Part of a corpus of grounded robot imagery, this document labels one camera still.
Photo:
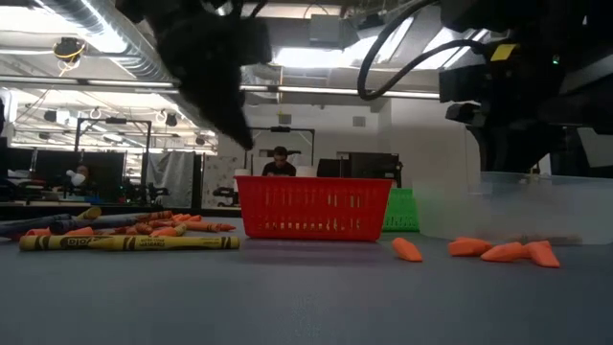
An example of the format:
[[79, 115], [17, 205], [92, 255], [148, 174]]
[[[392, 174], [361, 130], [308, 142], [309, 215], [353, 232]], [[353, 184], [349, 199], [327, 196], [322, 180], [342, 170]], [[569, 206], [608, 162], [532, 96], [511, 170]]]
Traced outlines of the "grey ceiling box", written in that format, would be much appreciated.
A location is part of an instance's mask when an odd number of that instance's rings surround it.
[[341, 46], [341, 20], [338, 15], [313, 14], [309, 20], [311, 47], [338, 49]]

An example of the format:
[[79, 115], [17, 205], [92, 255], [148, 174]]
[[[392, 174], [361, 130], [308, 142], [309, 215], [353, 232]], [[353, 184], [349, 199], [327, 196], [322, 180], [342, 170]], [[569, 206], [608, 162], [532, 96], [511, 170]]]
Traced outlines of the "grey hanging cloth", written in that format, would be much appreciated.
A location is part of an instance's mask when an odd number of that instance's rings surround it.
[[151, 153], [148, 157], [147, 183], [165, 188], [169, 194], [155, 198], [166, 208], [188, 208], [193, 198], [193, 152]]

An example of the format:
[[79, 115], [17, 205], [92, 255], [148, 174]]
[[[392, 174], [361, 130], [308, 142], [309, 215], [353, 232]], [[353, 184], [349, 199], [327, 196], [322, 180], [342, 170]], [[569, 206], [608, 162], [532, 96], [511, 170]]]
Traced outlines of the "green plastic basket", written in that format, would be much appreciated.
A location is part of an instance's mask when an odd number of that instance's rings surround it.
[[383, 232], [419, 232], [419, 212], [412, 189], [392, 188], [389, 193]]

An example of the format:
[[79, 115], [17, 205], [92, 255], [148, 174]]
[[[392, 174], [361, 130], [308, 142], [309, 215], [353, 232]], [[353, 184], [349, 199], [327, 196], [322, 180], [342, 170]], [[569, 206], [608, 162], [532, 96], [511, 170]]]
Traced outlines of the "small black monitor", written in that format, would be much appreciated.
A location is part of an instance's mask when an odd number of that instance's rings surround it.
[[348, 159], [321, 158], [317, 165], [316, 174], [318, 177], [350, 177], [351, 162]]

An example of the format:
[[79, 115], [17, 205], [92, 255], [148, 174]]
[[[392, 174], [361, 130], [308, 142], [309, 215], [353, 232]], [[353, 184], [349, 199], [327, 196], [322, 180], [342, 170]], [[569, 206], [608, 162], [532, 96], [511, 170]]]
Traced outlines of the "blue crayon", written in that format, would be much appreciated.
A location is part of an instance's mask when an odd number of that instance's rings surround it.
[[57, 220], [49, 225], [52, 234], [64, 235], [69, 231], [90, 227], [93, 230], [130, 226], [138, 223], [136, 218], [97, 218]]
[[0, 237], [12, 238], [17, 235], [24, 235], [31, 229], [46, 228], [58, 220], [67, 220], [72, 217], [69, 214], [59, 214], [41, 218], [29, 218], [0, 222]]

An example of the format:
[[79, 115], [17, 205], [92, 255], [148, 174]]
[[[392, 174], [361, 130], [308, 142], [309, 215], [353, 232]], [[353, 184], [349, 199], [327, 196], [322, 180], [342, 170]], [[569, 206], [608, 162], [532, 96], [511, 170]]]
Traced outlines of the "person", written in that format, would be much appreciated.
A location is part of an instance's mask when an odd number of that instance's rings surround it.
[[287, 161], [288, 151], [285, 147], [275, 147], [273, 161], [267, 163], [262, 169], [262, 176], [295, 176], [296, 168]]
[[80, 190], [80, 192], [84, 195], [92, 195], [97, 191], [97, 186], [95, 184], [95, 182], [92, 180], [92, 175], [90, 173], [89, 168], [86, 165], [79, 165], [77, 166], [76, 173], [82, 173], [86, 176], [86, 181], [76, 187], [77, 189]]

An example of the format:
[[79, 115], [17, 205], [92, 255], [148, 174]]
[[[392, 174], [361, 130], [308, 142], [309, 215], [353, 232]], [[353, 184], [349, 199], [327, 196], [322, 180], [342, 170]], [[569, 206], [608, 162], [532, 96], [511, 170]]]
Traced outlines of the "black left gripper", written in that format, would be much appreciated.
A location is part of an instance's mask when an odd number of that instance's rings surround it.
[[268, 0], [248, 15], [250, 0], [116, 0], [131, 22], [145, 21], [155, 50], [178, 79], [179, 92], [201, 115], [243, 149], [254, 147], [241, 91], [241, 68], [272, 60], [266, 22], [258, 17]]

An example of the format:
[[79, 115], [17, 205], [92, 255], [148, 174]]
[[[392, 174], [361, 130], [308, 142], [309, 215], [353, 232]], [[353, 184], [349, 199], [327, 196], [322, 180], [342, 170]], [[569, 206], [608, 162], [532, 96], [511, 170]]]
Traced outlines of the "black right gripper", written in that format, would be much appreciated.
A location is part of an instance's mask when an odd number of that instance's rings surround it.
[[472, 126], [482, 172], [526, 173], [562, 142], [561, 127], [572, 124], [555, 114], [555, 101], [578, 66], [579, 42], [454, 40], [438, 49], [456, 47], [484, 61], [440, 72], [440, 101], [451, 103], [445, 118]]

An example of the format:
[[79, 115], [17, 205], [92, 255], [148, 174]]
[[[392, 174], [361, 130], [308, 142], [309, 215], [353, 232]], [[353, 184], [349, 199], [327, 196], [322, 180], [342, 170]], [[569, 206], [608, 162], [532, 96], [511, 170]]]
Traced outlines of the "orange crayon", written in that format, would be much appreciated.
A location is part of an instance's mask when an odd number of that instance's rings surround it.
[[131, 226], [123, 226], [123, 227], [117, 227], [114, 228], [113, 230], [95, 230], [94, 234], [95, 235], [107, 235], [107, 236], [118, 236], [118, 235], [129, 235], [129, 236], [136, 236], [136, 235], [145, 235], [148, 236], [152, 233], [153, 228], [145, 223], [137, 223], [135, 225], [131, 225]]
[[184, 225], [190, 231], [196, 232], [229, 232], [236, 229], [235, 226], [226, 223], [205, 222], [205, 221], [185, 221]]
[[139, 222], [147, 222], [160, 219], [172, 219], [173, 213], [170, 210], [139, 214], [135, 218]]

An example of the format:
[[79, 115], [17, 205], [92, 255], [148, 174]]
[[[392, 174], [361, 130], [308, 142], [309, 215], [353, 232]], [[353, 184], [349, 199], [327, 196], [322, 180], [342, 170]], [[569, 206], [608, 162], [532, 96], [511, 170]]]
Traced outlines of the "clear plastic container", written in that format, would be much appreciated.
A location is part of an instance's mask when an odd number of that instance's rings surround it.
[[482, 172], [413, 183], [423, 235], [453, 240], [613, 243], [613, 179]]

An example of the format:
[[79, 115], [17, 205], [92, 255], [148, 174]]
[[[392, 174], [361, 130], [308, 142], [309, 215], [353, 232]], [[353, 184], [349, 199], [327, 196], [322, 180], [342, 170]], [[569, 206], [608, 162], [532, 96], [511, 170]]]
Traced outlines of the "red plastic basket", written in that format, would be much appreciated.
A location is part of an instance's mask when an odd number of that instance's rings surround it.
[[375, 242], [387, 179], [238, 176], [243, 227], [254, 239]]

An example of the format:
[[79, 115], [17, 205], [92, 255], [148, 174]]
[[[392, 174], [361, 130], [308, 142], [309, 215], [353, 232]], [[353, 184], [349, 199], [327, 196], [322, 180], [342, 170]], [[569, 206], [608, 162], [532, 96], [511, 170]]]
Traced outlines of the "black station frame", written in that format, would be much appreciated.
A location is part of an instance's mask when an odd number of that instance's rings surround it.
[[[75, 143], [74, 143], [74, 152], [79, 151], [79, 142], [80, 142], [81, 135], [87, 132], [90, 127], [92, 127], [93, 125], [96, 125], [100, 121], [101, 119], [78, 118]], [[121, 125], [121, 126], [126, 125], [127, 126], [128, 124], [133, 124], [138, 129], [140, 129], [139, 124], [142, 124], [147, 127], [146, 146], [142, 152], [142, 157], [141, 157], [141, 161], [142, 161], [141, 180], [140, 180], [141, 192], [137, 194], [138, 196], [137, 205], [146, 205], [148, 201], [147, 177], [148, 177], [148, 162], [149, 162], [149, 149], [150, 149], [150, 141], [151, 141], [152, 122], [146, 121], [146, 120], [129, 120], [129, 119], [118, 118], [118, 117], [105, 118], [103, 121], [108, 125]]]
[[270, 131], [270, 132], [278, 132], [278, 133], [289, 133], [292, 131], [299, 131], [299, 132], [308, 132], [311, 135], [311, 140], [310, 140], [310, 146], [311, 146], [311, 154], [310, 154], [310, 165], [313, 166], [314, 165], [314, 158], [315, 158], [315, 136], [316, 136], [316, 130], [313, 128], [296, 128], [296, 127], [290, 127], [290, 126], [271, 126], [271, 127], [262, 127], [262, 126], [250, 126], [249, 127], [250, 131]]

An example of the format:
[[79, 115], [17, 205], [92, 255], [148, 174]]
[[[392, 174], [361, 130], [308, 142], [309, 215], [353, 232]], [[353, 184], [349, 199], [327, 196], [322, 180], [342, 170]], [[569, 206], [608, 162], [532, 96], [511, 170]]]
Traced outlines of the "silver ceiling duct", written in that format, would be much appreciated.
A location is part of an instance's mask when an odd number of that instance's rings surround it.
[[115, 9], [111, 0], [33, 0], [44, 11], [62, 18], [137, 81], [172, 82], [154, 47], [136, 26]]

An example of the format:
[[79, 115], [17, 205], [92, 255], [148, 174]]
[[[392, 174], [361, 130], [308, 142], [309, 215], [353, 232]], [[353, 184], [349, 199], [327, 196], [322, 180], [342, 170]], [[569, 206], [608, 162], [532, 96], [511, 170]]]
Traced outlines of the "ceiling strip light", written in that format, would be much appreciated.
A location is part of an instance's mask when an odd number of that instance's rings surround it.
[[56, 86], [66, 90], [108, 89], [110, 92], [177, 94], [178, 89], [171, 82], [136, 80], [96, 80], [82, 78], [34, 77], [0, 75], [0, 83], [42, 87]]
[[[273, 84], [242, 84], [239, 88], [245, 92], [252, 93], [296, 93], [296, 94], [315, 94], [315, 95], [335, 95], [335, 96], [357, 96], [358, 92], [354, 89], [331, 88], [331, 87], [308, 87], [308, 86], [288, 86]], [[417, 99], [438, 101], [438, 93], [412, 92], [412, 91], [387, 91], [381, 95], [382, 98], [395, 99]]]

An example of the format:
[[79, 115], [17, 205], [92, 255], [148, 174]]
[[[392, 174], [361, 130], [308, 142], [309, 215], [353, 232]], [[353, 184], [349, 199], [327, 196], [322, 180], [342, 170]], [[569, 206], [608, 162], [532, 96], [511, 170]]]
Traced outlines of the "large black monitor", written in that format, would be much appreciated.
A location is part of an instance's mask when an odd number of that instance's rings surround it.
[[350, 177], [393, 180], [393, 186], [401, 188], [403, 168], [396, 153], [350, 152]]

